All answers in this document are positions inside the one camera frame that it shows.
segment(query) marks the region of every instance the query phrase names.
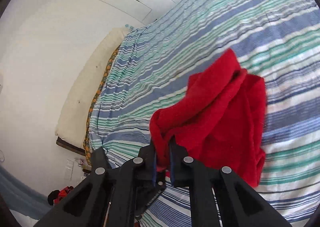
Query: metal screw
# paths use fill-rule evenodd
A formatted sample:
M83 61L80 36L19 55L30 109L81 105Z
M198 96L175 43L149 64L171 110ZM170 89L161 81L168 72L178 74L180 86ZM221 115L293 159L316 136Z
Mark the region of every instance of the metal screw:
M224 172L225 174L230 174L231 171L232 171L231 168L228 167L228 166L224 166L224 167L222 168L222 172Z
M183 159L183 161L186 162L186 163L192 163L193 162L193 158L192 157L185 157Z
M95 172L96 174L103 174L106 170L103 167L98 167Z
M134 159L133 159L133 162L134 162L135 164L141 164L141 163L143 162L143 159L142 159L142 158L134 158Z

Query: white floor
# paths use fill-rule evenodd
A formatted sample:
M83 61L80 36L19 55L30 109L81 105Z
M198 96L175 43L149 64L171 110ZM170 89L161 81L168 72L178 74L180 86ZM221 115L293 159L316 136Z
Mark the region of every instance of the white floor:
M101 0L11 0L0 19L0 165L13 176L45 195L80 181L76 164L72 180L64 178L67 159L79 155L55 144L60 110L106 34L146 23L139 11L134 18Z

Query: red object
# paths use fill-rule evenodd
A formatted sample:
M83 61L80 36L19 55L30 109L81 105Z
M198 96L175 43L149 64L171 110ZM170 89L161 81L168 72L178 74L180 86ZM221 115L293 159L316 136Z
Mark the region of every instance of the red object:
M264 80L241 69L229 49L202 73L189 77L185 97L157 110L150 121L159 168L169 165L175 135L189 156L207 167L231 167L250 186L259 184L265 152L260 148L266 107Z
M64 197L67 196L67 194L73 190L73 186L67 186L65 188L63 188L60 193L58 194L58 197L56 199L54 199L54 204L58 204Z

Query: striped fabric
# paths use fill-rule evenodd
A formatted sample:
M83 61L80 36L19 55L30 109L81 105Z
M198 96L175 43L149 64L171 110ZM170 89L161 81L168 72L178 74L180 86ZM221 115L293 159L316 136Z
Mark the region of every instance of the striped fabric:
M266 82L267 159L256 190L302 226L320 202L320 10L314 0L182 0L133 31L92 112L91 145L103 146L113 167L137 156L150 142L152 114L183 98L188 77L228 48ZM143 227L191 226L188 189L167 184Z

